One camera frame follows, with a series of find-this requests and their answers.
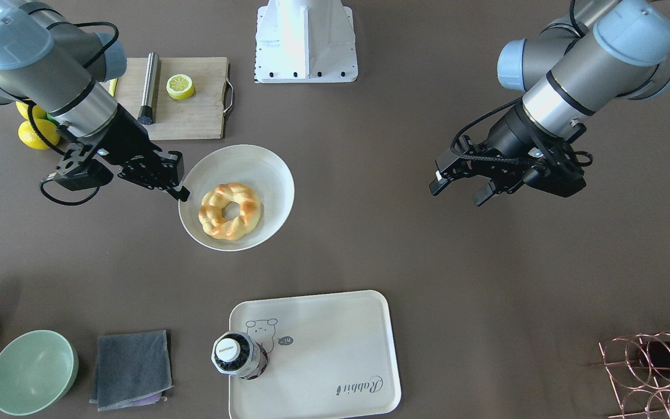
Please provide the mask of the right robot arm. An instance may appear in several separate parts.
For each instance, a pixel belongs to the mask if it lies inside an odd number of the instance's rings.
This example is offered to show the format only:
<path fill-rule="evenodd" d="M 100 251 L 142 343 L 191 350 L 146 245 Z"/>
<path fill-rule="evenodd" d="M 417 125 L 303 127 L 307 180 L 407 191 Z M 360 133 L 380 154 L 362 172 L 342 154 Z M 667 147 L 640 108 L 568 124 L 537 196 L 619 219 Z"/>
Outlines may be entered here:
<path fill-rule="evenodd" d="M 0 105 L 32 101 L 69 148 L 47 182 L 97 190 L 119 177 L 186 201 L 183 155 L 165 153 L 103 83 L 127 69 L 117 35 L 86 33 L 43 2 L 0 1 Z"/>

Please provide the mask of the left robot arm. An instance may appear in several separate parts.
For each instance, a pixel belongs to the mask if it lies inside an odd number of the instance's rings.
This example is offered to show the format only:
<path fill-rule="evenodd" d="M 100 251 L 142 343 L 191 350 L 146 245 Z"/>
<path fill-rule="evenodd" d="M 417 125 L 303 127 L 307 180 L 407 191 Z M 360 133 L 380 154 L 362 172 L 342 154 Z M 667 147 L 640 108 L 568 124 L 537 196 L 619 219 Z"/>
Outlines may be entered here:
<path fill-rule="evenodd" d="M 474 194 L 476 206 L 522 186 L 568 198 L 585 187 L 593 162 L 572 146 L 585 121 L 615 98 L 644 100 L 670 88 L 670 20 L 649 1 L 571 5 L 537 39 L 509 42 L 497 74 L 523 95 L 500 106 L 503 116 L 481 143 L 457 133 L 436 159 L 432 193 L 479 176 L 489 183 Z"/>

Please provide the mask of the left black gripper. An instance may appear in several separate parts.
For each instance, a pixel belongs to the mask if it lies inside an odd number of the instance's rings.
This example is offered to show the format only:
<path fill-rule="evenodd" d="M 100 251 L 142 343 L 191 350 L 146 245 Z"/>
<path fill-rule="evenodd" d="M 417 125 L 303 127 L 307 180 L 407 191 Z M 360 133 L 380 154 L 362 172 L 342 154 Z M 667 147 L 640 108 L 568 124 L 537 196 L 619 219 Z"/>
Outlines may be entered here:
<path fill-rule="evenodd" d="M 474 193 L 474 204 L 481 207 L 497 194 L 512 194 L 524 186 L 569 198 L 587 185 L 584 169 L 571 154 L 562 138 L 543 132 L 522 104 L 514 104 L 477 146 L 481 160 L 474 168 L 491 181 Z"/>

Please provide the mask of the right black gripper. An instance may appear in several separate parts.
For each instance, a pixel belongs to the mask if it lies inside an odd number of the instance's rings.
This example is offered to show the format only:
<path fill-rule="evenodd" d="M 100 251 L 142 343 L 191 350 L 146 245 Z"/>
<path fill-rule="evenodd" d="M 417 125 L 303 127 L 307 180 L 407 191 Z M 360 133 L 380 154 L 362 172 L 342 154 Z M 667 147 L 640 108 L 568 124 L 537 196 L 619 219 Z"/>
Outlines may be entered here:
<path fill-rule="evenodd" d="M 186 202 L 190 191 L 179 185 L 183 174 L 183 156 L 165 153 L 152 143 L 143 125 L 119 104 L 112 119 L 82 142 L 106 151 L 103 159 L 119 165 L 119 177 L 146 189 L 166 190 L 176 201 Z"/>

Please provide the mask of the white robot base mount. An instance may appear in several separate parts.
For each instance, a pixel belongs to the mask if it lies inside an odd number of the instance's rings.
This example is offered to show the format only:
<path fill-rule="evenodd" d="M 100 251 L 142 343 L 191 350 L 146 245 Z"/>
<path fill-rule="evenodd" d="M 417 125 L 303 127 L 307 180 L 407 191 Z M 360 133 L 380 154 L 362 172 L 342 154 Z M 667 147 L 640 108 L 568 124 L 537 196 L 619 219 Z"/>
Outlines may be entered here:
<path fill-rule="evenodd" d="M 257 10 L 256 83 L 357 80 L 353 12 L 340 1 L 269 1 Z"/>

